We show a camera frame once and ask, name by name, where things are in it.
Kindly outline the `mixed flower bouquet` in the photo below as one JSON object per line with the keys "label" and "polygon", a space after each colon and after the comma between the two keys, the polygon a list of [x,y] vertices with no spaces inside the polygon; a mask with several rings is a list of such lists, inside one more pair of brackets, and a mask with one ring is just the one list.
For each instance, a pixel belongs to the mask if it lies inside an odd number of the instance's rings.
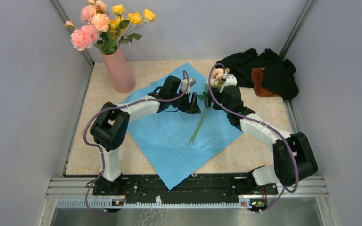
{"label": "mixed flower bouquet", "polygon": [[206,103],[205,103],[206,99],[209,96],[209,87],[208,87],[209,84],[214,88],[220,88],[225,83],[225,79],[223,79],[222,76],[227,75],[229,72],[230,72],[229,68],[226,68],[226,69],[216,68],[211,75],[212,78],[210,80],[206,81],[205,90],[203,91],[202,94],[198,95],[198,98],[204,102],[205,109],[201,115],[201,118],[197,124],[197,127],[196,127],[192,137],[189,140],[188,146],[191,145],[195,141],[197,134],[199,133],[199,131],[204,123],[204,120],[209,113],[209,107],[207,107]]}

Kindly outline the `blue wrapping paper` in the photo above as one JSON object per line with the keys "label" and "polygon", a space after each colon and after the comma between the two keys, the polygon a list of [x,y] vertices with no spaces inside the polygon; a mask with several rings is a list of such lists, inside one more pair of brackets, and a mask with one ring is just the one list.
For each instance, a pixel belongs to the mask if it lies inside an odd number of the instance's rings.
{"label": "blue wrapping paper", "polygon": [[167,189],[172,190],[242,135],[230,125],[226,112],[211,109],[189,144],[200,118],[200,114],[170,107],[130,122],[120,147],[122,173],[148,173],[143,166],[148,161]]}

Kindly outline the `yellow rose stem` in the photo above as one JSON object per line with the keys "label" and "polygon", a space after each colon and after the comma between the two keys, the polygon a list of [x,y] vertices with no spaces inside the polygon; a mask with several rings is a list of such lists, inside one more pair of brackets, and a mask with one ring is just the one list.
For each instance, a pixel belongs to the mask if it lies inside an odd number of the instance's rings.
{"label": "yellow rose stem", "polygon": [[129,44],[139,40],[142,35],[135,32],[136,29],[145,24],[156,21],[156,14],[149,9],[140,12],[125,14],[125,7],[122,4],[112,7],[114,19],[110,19],[109,44],[118,48],[120,44]]}

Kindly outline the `pink double rose stem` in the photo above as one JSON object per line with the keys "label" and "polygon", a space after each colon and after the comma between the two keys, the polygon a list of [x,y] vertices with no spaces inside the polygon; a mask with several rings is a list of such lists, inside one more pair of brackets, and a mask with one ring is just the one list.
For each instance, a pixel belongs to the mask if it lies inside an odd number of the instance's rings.
{"label": "pink double rose stem", "polygon": [[101,0],[88,0],[80,12],[85,23],[81,30],[89,34],[91,43],[104,55],[116,52],[115,38],[118,22],[108,16],[107,6]]}

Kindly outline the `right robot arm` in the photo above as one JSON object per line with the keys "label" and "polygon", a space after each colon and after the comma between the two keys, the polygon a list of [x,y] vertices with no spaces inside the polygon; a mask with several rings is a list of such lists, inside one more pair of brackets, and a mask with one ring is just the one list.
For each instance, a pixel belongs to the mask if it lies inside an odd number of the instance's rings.
{"label": "right robot arm", "polygon": [[285,132],[265,122],[244,105],[238,86],[221,89],[205,85],[205,92],[206,108],[224,110],[232,126],[254,136],[272,150],[273,164],[251,171],[252,177],[247,180],[250,193],[259,194],[266,184],[292,186],[318,171],[308,137],[302,132]]}

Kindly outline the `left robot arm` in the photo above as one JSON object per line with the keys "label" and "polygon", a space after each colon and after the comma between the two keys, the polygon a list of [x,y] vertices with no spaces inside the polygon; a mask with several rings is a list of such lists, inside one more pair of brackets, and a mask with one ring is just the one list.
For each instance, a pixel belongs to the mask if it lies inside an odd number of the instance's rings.
{"label": "left robot arm", "polygon": [[160,113],[168,107],[175,107],[187,114],[201,112],[197,104],[197,93],[191,92],[196,80],[183,71],[183,77],[168,76],[162,86],[134,102],[115,105],[107,102],[102,109],[88,122],[93,143],[87,145],[99,149],[101,171],[99,180],[104,189],[111,195],[121,192],[121,169],[119,148],[122,145],[129,123],[141,117]]}

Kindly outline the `pink ceramic vase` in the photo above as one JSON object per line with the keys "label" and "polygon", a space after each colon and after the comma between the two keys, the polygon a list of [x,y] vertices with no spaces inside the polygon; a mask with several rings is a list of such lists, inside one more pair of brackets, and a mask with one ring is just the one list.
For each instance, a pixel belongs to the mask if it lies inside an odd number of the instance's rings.
{"label": "pink ceramic vase", "polygon": [[127,93],[136,86],[136,80],[131,68],[125,59],[123,52],[118,49],[113,54],[103,54],[103,62],[111,78],[115,90],[119,93]]}

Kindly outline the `pink rose in vase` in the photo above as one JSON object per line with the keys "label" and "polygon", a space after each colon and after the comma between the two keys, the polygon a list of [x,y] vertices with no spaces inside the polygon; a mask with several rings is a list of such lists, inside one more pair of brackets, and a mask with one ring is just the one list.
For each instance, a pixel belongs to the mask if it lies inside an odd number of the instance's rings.
{"label": "pink rose in vase", "polygon": [[78,51],[84,51],[87,48],[94,46],[99,39],[99,32],[94,25],[87,24],[80,29],[75,29],[71,20],[67,20],[64,27],[72,30],[71,43]]}

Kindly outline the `brown cloth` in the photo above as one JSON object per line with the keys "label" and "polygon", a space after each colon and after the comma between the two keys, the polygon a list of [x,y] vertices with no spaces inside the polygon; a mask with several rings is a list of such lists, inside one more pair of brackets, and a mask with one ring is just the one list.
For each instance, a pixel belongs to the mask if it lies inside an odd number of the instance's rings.
{"label": "brown cloth", "polygon": [[276,97],[278,96],[274,92],[268,90],[262,85],[264,79],[264,67],[252,68],[251,70],[251,79],[253,82],[253,89],[257,96],[259,97]]}

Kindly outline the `black cloth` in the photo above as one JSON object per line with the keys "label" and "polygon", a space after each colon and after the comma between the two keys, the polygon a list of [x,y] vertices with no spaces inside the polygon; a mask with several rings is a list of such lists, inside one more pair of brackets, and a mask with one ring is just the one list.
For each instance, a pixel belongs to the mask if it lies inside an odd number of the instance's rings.
{"label": "black cloth", "polygon": [[264,79],[262,85],[284,99],[293,99],[299,93],[295,82],[296,68],[286,59],[282,60],[271,49],[266,49],[258,54],[254,48],[245,52],[239,52],[225,57],[219,61],[230,69],[237,79],[237,85],[245,88],[253,88],[251,79],[252,68],[264,67]]}

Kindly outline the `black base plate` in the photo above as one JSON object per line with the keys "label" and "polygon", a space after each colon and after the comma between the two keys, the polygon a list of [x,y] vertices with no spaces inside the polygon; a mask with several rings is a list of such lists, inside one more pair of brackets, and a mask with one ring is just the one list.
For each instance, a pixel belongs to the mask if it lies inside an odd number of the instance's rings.
{"label": "black base plate", "polygon": [[275,184],[259,186],[248,173],[211,173],[188,176],[170,189],[157,174],[122,174],[114,182],[100,178],[93,195],[119,195],[127,204],[228,204],[237,203],[240,195],[277,195]]}

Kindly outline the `aluminium frame rail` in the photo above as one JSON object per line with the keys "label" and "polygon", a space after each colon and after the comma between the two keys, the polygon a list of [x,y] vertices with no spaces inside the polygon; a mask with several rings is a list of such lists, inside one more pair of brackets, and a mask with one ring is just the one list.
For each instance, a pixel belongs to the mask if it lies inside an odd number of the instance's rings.
{"label": "aluminium frame rail", "polygon": [[40,226],[338,226],[322,176],[301,181],[293,193],[240,195],[237,203],[127,204],[124,196],[93,195],[92,177],[52,178]]}

